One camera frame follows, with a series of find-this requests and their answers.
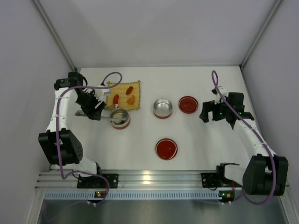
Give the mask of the steel tongs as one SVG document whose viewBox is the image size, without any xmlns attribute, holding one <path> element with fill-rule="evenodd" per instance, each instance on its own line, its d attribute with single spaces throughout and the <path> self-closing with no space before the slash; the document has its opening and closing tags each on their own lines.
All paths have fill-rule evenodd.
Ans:
<svg viewBox="0 0 299 224">
<path fill-rule="evenodd" d="M 84 114 L 84 112 L 81 111 L 81 110 L 76 111 L 75 112 L 75 116 L 78 116 L 78 117 L 87 117 L 87 115 Z M 125 121 L 126 120 L 125 117 L 123 117 L 123 119 L 114 119 L 114 118 L 106 117 L 106 116 L 101 116 L 99 119 L 96 119 L 96 120 L 101 120 L 101 119 L 105 119 L 105 120 L 109 120 L 109 121 L 117 121 L 117 122 Z"/>
</svg>

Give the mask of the long red sausage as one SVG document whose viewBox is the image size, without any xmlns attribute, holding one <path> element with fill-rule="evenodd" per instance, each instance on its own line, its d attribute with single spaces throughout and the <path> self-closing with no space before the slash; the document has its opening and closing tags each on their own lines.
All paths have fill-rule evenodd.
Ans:
<svg viewBox="0 0 299 224">
<path fill-rule="evenodd" d="M 113 98 L 113 105 L 115 106 L 115 109 L 118 108 L 119 105 L 119 95 L 116 94 Z"/>
</svg>

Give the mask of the beige rice ball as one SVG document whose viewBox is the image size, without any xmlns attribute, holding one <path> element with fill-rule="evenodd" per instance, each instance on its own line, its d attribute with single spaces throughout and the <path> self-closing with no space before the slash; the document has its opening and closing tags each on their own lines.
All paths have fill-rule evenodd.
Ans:
<svg viewBox="0 0 299 224">
<path fill-rule="evenodd" d="M 114 119 L 123 119 L 123 115 L 122 115 L 122 113 L 115 113 L 115 114 L 113 115 L 113 118 L 114 118 Z"/>
</svg>

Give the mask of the small red sausage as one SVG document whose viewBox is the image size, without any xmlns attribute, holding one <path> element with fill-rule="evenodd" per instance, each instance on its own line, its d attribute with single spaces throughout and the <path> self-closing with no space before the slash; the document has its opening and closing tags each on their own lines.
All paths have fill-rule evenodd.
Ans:
<svg viewBox="0 0 299 224">
<path fill-rule="evenodd" d="M 126 90 L 126 95 L 129 95 L 133 89 L 134 89 L 133 86 L 128 87 Z"/>
</svg>

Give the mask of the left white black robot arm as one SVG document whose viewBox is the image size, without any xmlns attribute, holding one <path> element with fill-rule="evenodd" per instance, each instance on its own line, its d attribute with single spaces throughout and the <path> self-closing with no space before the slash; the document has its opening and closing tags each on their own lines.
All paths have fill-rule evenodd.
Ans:
<svg viewBox="0 0 299 224">
<path fill-rule="evenodd" d="M 83 75 L 70 72 L 67 78 L 54 83 L 54 90 L 55 104 L 50 123 L 38 136 L 49 164 L 56 165 L 64 177 L 67 171 L 84 172 L 84 176 L 102 174 L 99 164 L 83 155 L 83 146 L 71 128 L 77 106 L 88 119 L 99 121 L 106 106 L 103 98 L 110 94 L 110 89 L 104 84 L 91 88 Z"/>
</svg>

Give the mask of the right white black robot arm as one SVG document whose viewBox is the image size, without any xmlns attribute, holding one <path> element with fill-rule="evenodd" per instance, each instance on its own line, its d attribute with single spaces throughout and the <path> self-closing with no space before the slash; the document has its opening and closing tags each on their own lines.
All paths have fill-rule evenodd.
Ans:
<svg viewBox="0 0 299 224">
<path fill-rule="evenodd" d="M 220 180 L 231 180 L 241 185 L 248 195 L 284 194 L 289 163 L 270 149 L 257 129 L 254 117 L 245 112 L 244 94 L 225 91 L 223 96 L 213 89 L 216 99 L 203 103 L 200 119 L 209 121 L 226 120 L 240 138 L 249 157 L 246 167 L 237 163 L 222 163 L 216 167 Z"/>
</svg>

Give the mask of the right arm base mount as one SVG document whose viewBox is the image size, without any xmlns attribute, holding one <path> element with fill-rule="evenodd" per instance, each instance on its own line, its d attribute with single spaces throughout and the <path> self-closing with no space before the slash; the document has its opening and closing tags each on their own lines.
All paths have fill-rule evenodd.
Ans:
<svg viewBox="0 0 299 224">
<path fill-rule="evenodd" d="M 234 182 L 230 179 L 227 179 L 224 176 L 225 166 L 226 165 L 237 165 L 236 163 L 221 163 L 216 166 L 215 172 L 204 172 L 201 173 L 202 186 L 210 190 L 216 190 L 223 187 L 241 187 L 240 184 Z"/>
</svg>

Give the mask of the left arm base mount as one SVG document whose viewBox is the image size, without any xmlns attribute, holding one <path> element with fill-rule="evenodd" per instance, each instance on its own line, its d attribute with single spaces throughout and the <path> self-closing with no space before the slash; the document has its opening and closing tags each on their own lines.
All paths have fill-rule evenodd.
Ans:
<svg viewBox="0 0 299 224">
<path fill-rule="evenodd" d="M 107 182 L 103 178 L 106 179 L 107 182 L 109 183 L 110 189 L 118 188 L 119 174 L 117 173 L 103 174 L 102 178 L 93 175 L 87 177 L 83 177 L 79 175 L 77 181 L 77 188 L 78 189 L 104 189 L 107 187 Z"/>
</svg>

